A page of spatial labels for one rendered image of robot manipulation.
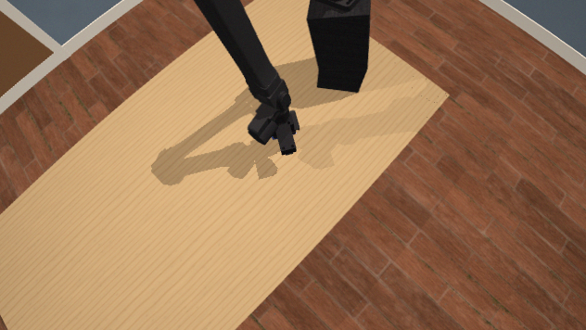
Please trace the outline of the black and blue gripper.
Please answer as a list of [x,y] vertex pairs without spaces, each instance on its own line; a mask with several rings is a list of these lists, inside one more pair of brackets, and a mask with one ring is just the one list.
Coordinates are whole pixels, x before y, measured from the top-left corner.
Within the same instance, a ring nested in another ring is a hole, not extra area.
[[[292,132],[292,134],[296,134],[296,130],[299,130],[299,122],[298,122],[298,118],[297,118],[297,115],[296,115],[296,112],[295,112],[295,110],[290,110],[290,111],[289,111],[289,113],[291,113],[291,115],[292,115],[292,118],[293,118],[293,121],[294,121],[294,130],[295,130],[295,131],[294,131],[294,132]],[[288,120],[289,120],[289,118],[288,118]],[[287,120],[287,121],[288,121],[288,120]],[[282,124],[285,124],[287,121],[285,121],[284,123],[277,123],[277,125],[282,125]],[[273,139],[273,140],[277,139],[277,136],[272,136],[272,139]]]

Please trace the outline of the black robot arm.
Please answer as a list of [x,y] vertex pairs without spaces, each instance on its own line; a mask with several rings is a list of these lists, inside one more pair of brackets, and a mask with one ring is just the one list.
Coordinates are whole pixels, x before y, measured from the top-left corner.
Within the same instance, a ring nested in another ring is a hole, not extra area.
[[[267,57],[241,1],[194,1],[239,67],[250,92],[261,102],[248,125],[249,135],[263,145],[272,136],[277,136],[282,156],[297,152],[287,85]],[[349,12],[360,0],[315,1]],[[285,124],[277,125],[285,121]]]

